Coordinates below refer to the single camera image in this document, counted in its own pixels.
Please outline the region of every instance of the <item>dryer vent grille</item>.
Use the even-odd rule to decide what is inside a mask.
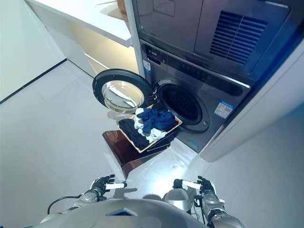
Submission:
[[[265,21],[221,11],[209,52],[244,66],[266,26]]]

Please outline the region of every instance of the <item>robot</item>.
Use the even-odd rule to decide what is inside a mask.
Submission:
[[[176,179],[162,201],[153,199],[106,199],[110,190],[125,188],[114,183],[114,175],[96,179],[90,189],[75,197],[63,197],[48,207],[46,216],[34,228],[244,228],[224,208],[211,182],[198,176],[196,183]],[[183,186],[199,190],[193,201]],[[49,213],[51,206],[64,198],[78,198],[67,210]],[[192,203],[201,208],[207,224],[191,215]]]

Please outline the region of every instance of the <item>wicker basket on shelf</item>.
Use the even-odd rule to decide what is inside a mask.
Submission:
[[[117,6],[118,6],[118,9],[124,13],[124,14],[127,14],[126,10],[125,10],[125,5],[124,5],[124,0],[117,0]]]

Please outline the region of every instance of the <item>cable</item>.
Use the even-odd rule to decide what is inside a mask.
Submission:
[[[49,207],[48,207],[48,209],[47,209],[47,214],[49,215],[49,211],[51,210],[51,207],[55,204],[55,203],[57,203],[58,201],[61,201],[61,200],[64,200],[64,199],[78,199],[78,198],[80,198],[82,196],[82,194],[80,194],[80,195],[78,195],[78,196],[64,196],[64,197],[61,197],[61,198],[59,198],[59,199],[57,199],[57,200],[55,200],[54,202],[52,202],[50,205],[49,205]]]
[[[204,218],[203,207],[201,207],[200,210],[201,210],[201,216],[203,217],[203,221],[204,221],[204,225],[205,225],[206,223],[205,223],[205,218]]]
[[[195,205],[193,205],[193,210],[194,210],[194,214],[191,214],[191,215],[196,215],[196,219],[199,220],[200,219],[200,216],[197,214],[196,210],[195,210]]]

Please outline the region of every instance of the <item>blue sticker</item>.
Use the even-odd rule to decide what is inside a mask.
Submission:
[[[220,117],[226,119],[233,109],[234,109],[233,105],[228,104],[225,101],[220,101],[217,108],[214,110],[214,114],[219,115]]]
[[[143,59],[142,63],[143,63],[144,71],[147,72],[147,73],[150,73],[151,72],[151,64],[144,59]]]

